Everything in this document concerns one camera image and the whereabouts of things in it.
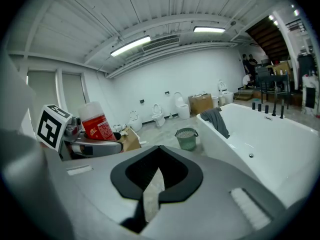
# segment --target person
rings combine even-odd
[[[251,72],[252,72],[252,65],[250,64],[250,62],[249,62],[249,60],[248,60],[248,58],[247,58],[247,55],[246,55],[246,54],[243,54],[242,57],[243,57],[242,63],[243,63],[244,69],[245,69],[245,73],[246,73],[246,74],[251,74]]]
[[[252,54],[249,55],[249,62],[252,66],[255,66],[258,64],[258,62],[254,59],[254,57],[252,56]]]
[[[247,88],[254,88],[253,83],[254,80],[251,80],[251,74],[246,74],[243,79],[242,79],[242,84],[243,84],[243,88],[247,89]]]

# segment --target green bucket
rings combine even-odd
[[[192,151],[196,148],[196,137],[198,133],[193,128],[182,128],[174,135],[178,139],[182,150]]]

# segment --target white wall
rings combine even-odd
[[[100,102],[103,112],[109,124],[119,124],[120,116],[118,115],[119,104],[115,92],[114,83],[110,79],[106,79],[102,72],[96,72],[93,69],[85,68],[66,62],[60,62],[44,58],[28,58],[26,61],[21,56],[11,56],[13,63],[17,68],[26,68],[29,70],[56,70],[62,69],[63,73],[83,74],[84,76],[84,89],[87,92],[86,101]]]
[[[241,58],[242,54],[246,54],[249,59],[249,55],[252,54],[253,58],[256,60],[256,62],[258,62],[258,64],[261,63],[261,60],[268,58],[268,56],[266,56],[266,53],[260,46],[256,47],[248,44],[246,46],[239,47],[238,50],[241,55]]]
[[[136,110],[143,122],[151,121],[154,103],[161,105],[165,116],[175,114],[175,92],[181,92],[187,102],[188,96],[203,91],[217,96],[219,79],[229,91],[237,92],[244,75],[239,52],[231,48],[195,51],[143,66],[115,79],[123,108],[120,120],[128,122],[129,112]]]

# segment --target window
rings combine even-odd
[[[33,130],[36,131],[43,105],[55,104],[59,106],[56,89],[56,73],[29,71],[27,81],[28,85],[35,92],[35,101],[33,106],[30,107],[30,117]]]
[[[69,113],[78,117],[78,108],[86,104],[81,76],[78,74],[62,74],[65,103]]]

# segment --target white ceiling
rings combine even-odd
[[[134,55],[147,63],[195,49],[232,47],[231,39],[279,0],[29,0],[9,31],[10,54],[45,57],[112,73]],[[226,28],[193,33],[195,26]],[[179,47],[143,56],[140,47],[116,57],[110,52],[135,39],[178,35]],[[241,40],[248,40],[244,32]]]

